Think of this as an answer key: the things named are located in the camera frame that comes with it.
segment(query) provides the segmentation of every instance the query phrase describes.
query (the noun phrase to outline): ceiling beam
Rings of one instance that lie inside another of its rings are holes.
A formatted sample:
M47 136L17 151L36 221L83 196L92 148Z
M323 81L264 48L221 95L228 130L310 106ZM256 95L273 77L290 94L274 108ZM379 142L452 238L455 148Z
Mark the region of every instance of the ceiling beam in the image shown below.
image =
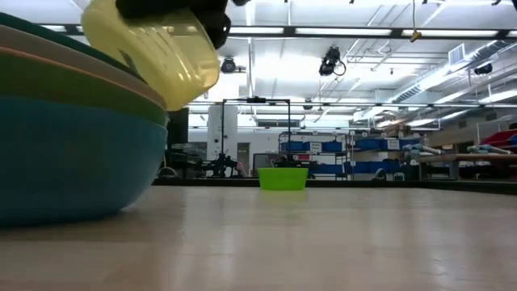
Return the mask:
M75 27L65 33L83 36L80 24L39 23L39 25ZM229 36L267 38L338 38L338 39L396 39L409 40L411 27L295 27L295 26L233 26ZM421 40L517 40L517 30L419 28Z

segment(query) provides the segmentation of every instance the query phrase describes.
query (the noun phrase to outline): green bowl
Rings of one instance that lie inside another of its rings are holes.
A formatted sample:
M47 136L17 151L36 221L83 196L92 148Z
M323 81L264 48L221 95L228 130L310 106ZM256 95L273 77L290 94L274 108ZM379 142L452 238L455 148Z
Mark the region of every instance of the green bowl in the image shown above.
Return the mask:
M260 168L258 181L262 190L303 190L307 168Z

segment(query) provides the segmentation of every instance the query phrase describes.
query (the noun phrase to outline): light wood floor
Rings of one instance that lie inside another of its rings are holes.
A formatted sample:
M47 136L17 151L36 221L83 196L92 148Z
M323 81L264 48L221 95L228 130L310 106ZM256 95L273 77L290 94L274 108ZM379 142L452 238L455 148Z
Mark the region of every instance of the light wood floor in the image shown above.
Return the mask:
M517 196L155 187L102 221L0 230L0 290L517 290Z

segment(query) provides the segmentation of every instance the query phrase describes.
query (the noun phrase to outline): white ceiling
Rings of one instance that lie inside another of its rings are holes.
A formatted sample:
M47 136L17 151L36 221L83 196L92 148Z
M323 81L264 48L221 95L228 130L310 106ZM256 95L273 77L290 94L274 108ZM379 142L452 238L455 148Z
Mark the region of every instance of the white ceiling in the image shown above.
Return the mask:
M0 0L0 11L35 23L79 23L79 7L87 1ZM227 14L234 25L364 27L369 21L372 21L373 27L412 25L411 0L355 0L353 5L348 2L291 0L284 3L284 0L252 0L246 7L236 7L230 1ZM498 6L491 6L491 2L429 0L429 4L423 5L422 0L417 0L416 24L417 27L425 25L436 28L515 29L517 12L511 1L504 0ZM86 42L84 37L74 38ZM386 44L386 40L359 40L353 45L355 42L354 39L254 39L254 93L274 98L319 98L318 88L320 84L326 83L321 98L328 102L338 99L341 102L372 101L375 90L396 90L411 84L420 74L447 61L448 51L462 43L458 40L417 40L411 44L408 40L391 40ZM471 51L485 43L469 41L465 47ZM387 57L378 52L385 44L383 51L391 50L393 53ZM342 55L352 48L348 55L348 71L341 82L334 81L335 76L320 78L317 72L321 58L331 45L338 46ZM246 39L228 39L219 54L221 57L234 57L238 65L248 66L248 48ZM494 71L513 65L513 55L501 57ZM231 82L240 85L240 96L249 94L246 77L241 76ZM432 89L450 94L467 85L466 75L460 75L448 84Z

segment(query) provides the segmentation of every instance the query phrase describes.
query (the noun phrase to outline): ceiling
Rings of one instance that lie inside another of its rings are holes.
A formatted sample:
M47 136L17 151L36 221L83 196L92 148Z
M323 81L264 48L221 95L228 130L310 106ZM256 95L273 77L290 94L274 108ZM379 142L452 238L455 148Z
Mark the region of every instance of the ceiling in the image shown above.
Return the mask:
M80 23L81 7L88 0L1 0L0 11L34 23ZM411 0L252 0L245 7L230 2L227 15L233 25L253 26L319 26L319 27L407 27L412 28ZM416 1L414 18L417 27L448 29L516 29L517 12L509 0L492 6L489 0ZM84 36L74 36L87 43ZM377 40L377 39L263 39L230 38L219 49L221 59L233 57L237 65L251 68L253 95L293 100L319 99L325 102L384 102L376 91L396 91L419 80L429 70L448 62L448 52L460 44L467 53L485 45L479 40ZM347 72L342 78L320 77L321 59L330 46L347 55ZM512 48L493 59L491 75L512 69L517 63ZM434 102L490 78L459 72L445 82L428 88L427 95L406 102ZM513 84L509 76L502 85ZM233 87L232 95L249 96L246 74L222 75L220 84ZM209 100L225 94L211 94ZM332 114L351 114L354 108L338 108Z

